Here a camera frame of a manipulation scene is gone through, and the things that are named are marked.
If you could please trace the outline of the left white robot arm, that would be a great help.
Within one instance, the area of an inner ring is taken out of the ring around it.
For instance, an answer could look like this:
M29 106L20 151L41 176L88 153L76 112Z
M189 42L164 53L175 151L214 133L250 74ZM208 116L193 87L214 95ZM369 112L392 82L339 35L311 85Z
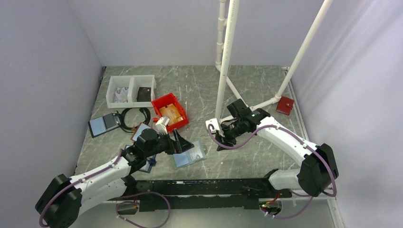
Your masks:
M146 128L111 161L79 175L54 177L35 205L39 225L68 228L81 214L106 200L133 198L137 183L132 174L145 166L148 157L162 152L180 154L194 147L177 130L173 135Z

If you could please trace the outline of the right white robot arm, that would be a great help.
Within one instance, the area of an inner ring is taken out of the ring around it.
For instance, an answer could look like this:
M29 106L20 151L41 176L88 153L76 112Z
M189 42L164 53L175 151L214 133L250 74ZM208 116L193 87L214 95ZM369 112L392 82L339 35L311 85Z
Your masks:
M227 106L232 119L219 121L216 118L205 122L210 137L218 150L235 150L246 143L237 144L237 137L250 133L248 139L259 136L288 154L299 166L297 169L274 169L262 183L262 192L274 197L280 190L303 190L311 197L325 194L337 195L336 179L339 176L333 149L326 143L317 145L306 140L283 125L267 111L251 109L238 99Z

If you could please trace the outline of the white card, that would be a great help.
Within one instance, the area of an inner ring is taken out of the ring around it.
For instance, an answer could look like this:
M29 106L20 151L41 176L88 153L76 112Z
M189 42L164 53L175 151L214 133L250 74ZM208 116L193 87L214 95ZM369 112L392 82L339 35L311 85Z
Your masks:
M190 156L190 161L192 162L204 159L204 154L199 149L193 148L192 150L188 151L188 154Z

